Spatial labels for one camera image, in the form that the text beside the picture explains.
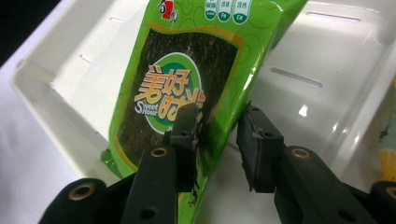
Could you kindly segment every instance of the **white plastic tray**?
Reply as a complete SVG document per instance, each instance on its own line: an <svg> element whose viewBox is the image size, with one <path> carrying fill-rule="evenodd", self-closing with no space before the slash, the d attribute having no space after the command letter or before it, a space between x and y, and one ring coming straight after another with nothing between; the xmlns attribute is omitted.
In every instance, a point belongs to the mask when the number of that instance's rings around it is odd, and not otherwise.
<svg viewBox="0 0 396 224"><path fill-rule="evenodd" d="M80 176L117 181L99 158L146 3L71 1L16 69L17 91ZM315 150L360 189L378 173L376 158L364 159L375 150L367 146L375 146L377 133L367 131L396 74L395 8L387 0L310 1L267 58L251 94L287 145ZM279 221L272 195L247 193L240 164L227 148L198 222Z"/></svg>

